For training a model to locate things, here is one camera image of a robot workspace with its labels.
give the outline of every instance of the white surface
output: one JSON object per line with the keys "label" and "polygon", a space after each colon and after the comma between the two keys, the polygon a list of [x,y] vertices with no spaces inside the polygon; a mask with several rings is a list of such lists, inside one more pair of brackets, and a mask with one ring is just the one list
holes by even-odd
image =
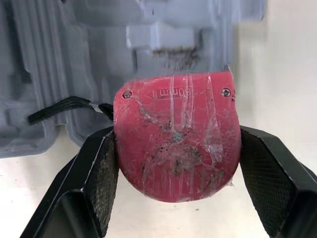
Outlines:
{"label": "white surface", "polygon": [[[232,66],[241,124],[277,135],[317,173],[317,1],[269,1],[262,23],[237,29]],[[18,237],[56,173],[77,153],[63,130],[45,154],[0,160],[0,237]],[[107,238],[267,238],[241,169],[215,196],[168,204],[120,174]]]}

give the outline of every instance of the gray plastic case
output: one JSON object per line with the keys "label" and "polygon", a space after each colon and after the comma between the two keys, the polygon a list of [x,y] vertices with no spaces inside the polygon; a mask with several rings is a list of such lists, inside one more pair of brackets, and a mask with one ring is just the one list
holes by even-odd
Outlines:
{"label": "gray plastic case", "polygon": [[0,158],[39,154],[65,124],[79,146],[111,125],[77,109],[29,126],[67,96],[112,103],[127,81],[222,70],[234,24],[260,21],[266,0],[0,0]]}

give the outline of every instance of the dirt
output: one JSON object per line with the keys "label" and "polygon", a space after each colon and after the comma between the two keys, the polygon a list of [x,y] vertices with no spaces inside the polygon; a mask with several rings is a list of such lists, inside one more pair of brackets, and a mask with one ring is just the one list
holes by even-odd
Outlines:
{"label": "dirt", "polygon": [[174,71],[195,69],[200,61],[197,48],[183,48],[176,49],[162,48],[153,51],[154,57],[165,57],[167,62],[162,65],[163,68],[170,68]]}
{"label": "dirt", "polygon": [[220,169],[217,173],[213,174],[207,184],[204,186],[203,191],[209,189],[210,187],[217,187],[221,179],[224,176],[224,170]]}

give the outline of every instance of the textured grip pad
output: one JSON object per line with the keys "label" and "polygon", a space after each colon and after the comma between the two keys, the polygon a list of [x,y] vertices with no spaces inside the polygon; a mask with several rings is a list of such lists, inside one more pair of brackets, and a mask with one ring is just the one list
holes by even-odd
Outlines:
{"label": "textured grip pad", "polygon": [[247,190],[266,232],[275,237],[294,201],[294,186],[259,137],[242,129],[241,138],[240,164]]}

